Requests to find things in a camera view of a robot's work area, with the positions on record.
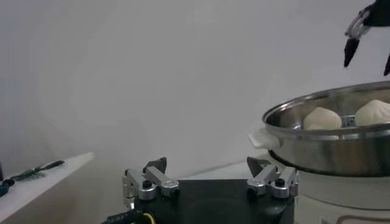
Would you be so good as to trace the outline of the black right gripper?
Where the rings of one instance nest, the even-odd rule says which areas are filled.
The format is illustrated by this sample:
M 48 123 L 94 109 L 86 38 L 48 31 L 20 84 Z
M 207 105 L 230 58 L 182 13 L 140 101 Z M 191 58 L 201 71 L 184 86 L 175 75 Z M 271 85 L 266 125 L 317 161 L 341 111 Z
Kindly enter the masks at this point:
M 344 48 L 344 67 L 347 68 L 360 43 L 370 27 L 389 27 L 389 0 L 375 0 L 358 13 L 348 26 L 344 35 L 348 38 Z M 390 73 L 390 55 L 385 64 L 384 76 Z

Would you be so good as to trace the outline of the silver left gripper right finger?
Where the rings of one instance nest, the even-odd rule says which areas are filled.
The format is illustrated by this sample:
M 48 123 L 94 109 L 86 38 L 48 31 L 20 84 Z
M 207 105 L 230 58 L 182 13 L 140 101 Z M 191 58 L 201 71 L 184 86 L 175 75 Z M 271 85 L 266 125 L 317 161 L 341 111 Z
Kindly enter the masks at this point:
M 299 194 L 299 174 L 293 167 L 279 169 L 268 160 L 247 157 L 247 165 L 252 174 L 247 183 L 247 194 L 250 198 L 270 193 L 277 199 L 286 199 Z

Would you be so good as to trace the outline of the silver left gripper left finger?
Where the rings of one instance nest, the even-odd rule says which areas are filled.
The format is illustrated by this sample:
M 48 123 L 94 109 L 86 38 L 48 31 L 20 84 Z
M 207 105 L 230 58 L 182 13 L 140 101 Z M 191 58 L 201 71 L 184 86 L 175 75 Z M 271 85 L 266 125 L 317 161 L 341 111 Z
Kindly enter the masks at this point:
M 126 207 L 133 209 L 135 201 L 149 202 L 157 197 L 176 198 L 180 194 L 179 181 L 166 176 L 167 158 L 149 161 L 141 171 L 126 169 L 122 176 L 122 197 Z

